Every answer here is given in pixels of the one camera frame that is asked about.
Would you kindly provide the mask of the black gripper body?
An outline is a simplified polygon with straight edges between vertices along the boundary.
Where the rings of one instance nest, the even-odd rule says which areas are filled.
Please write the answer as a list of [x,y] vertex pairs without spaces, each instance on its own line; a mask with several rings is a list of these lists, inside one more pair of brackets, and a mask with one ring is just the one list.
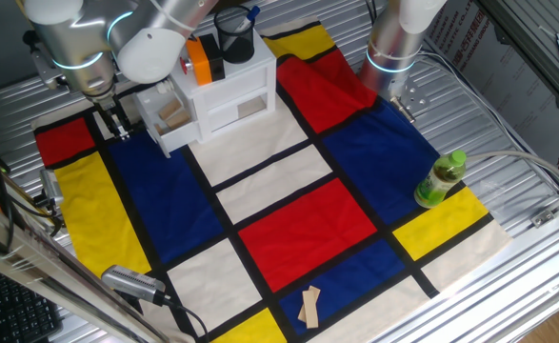
[[119,100],[97,99],[93,102],[93,105],[103,118],[111,118],[113,115],[116,115],[120,120],[126,118],[126,113]]

